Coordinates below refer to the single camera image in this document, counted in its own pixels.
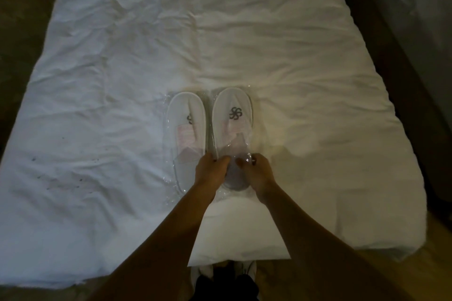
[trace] pink tag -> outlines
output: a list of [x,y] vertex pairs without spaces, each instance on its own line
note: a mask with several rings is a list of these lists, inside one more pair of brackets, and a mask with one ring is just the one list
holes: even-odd
[[243,117],[237,120],[229,119],[223,123],[223,134],[225,137],[234,136],[246,131],[247,122]]
[[180,154],[185,148],[196,148],[196,124],[184,124],[177,127],[177,150]]

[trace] slipper logo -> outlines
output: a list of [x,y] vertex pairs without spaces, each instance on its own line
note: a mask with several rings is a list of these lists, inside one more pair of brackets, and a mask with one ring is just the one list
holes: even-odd
[[230,113],[229,113],[229,119],[237,120],[241,116],[243,116],[241,108],[239,108],[239,107],[231,108]]

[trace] hand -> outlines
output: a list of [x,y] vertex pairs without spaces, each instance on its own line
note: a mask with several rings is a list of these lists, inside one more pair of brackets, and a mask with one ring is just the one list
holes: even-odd
[[255,164],[248,163],[241,158],[237,158],[235,162],[245,173],[246,180],[256,191],[259,201],[265,203],[265,196],[268,192],[279,190],[279,186],[267,158],[261,154],[253,154],[252,159]]
[[206,153],[196,166],[195,186],[200,186],[203,190],[212,192],[213,198],[217,189],[225,181],[229,161],[229,156],[220,157],[216,161],[210,152]]

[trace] mattress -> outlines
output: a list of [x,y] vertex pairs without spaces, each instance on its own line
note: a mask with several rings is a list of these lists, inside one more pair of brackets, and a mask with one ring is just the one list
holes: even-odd
[[[422,175],[344,0],[56,0],[0,166],[0,283],[114,270],[174,205],[168,93],[237,86],[309,215],[355,248],[423,244]],[[209,206],[189,264],[288,257],[237,193]]]

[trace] slipper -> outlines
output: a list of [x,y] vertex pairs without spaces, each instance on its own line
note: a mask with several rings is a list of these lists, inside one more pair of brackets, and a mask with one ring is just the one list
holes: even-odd
[[199,96],[178,93],[168,106],[168,139],[176,181],[186,193],[195,182],[195,168],[206,152],[206,111]]
[[245,190],[249,186],[235,159],[240,157],[251,161],[252,126],[251,100],[243,90],[230,87],[218,94],[212,109],[213,141],[217,157],[231,156],[224,182],[230,190]]

